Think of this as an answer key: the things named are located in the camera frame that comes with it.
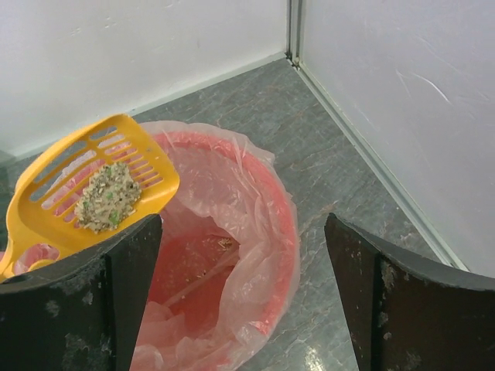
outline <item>yellow litter scoop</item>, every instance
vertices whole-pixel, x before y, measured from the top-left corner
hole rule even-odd
[[[79,226],[74,213],[89,178],[103,165],[125,162],[142,188],[135,213],[116,230],[95,232]],[[118,114],[61,139],[19,177],[7,211],[9,242],[0,261],[0,281],[15,275],[15,263],[39,243],[68,257],[122,231],[144,216],[158,213],[176,194],[179,176],[171,161],[131,117]],[[29,271],[55,260],[38,260]]]

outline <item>trash bin liner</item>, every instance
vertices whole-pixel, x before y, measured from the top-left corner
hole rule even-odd
[[[143,124],[181,183],[131,371],[233,370],[268,341],[299,285],[295,205],[273,154],[208,124]]]

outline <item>floor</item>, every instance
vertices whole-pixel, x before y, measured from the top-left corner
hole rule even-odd
[[[206,122],[246,134],[277,155],[298,207],[301,285],[271,341],[242,371],[356,371],[323,226],[329,212],[432,259],[418,231],[285,60],[136,116],[139,122]],[[32,161],[0,168],[0,207]],[[0,230],[5,244],[5,229]]]

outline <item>litter scoop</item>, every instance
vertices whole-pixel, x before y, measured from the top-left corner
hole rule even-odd
[[[74,212],[90,177],[103,165],[125,162],[142,194],[135,212],[114,230],[95,233],[79,225]],[[158,213],[176,194],[179,175],[142,127],[126,114],[110,116],[61,139],[19,177],[7,210],[9,241],[0,261],[0,282],[16,275],[30,248],[55,249],[27,271],[44,267],[100,243],[145,216]]]

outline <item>scratch on wall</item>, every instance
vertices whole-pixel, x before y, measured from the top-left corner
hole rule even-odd
[[[426,83],[428,83],[429,85],[431,85],[439,94],[440,96],[442,96],[443,99],[445,99],[445,101],[450,104],[452,106],[452,102],[448,99],[448,97],[439,89],[439,87],[437,87],[432,81],[428,80],[427,78],[423,77],[423,76],[420,76],[418,75],[417,73],[414,73],[414,72],[411,72],[411,75],[414,76],[414,77],[417,77],[418,79],[421,79],[423,81],[425,81]]]

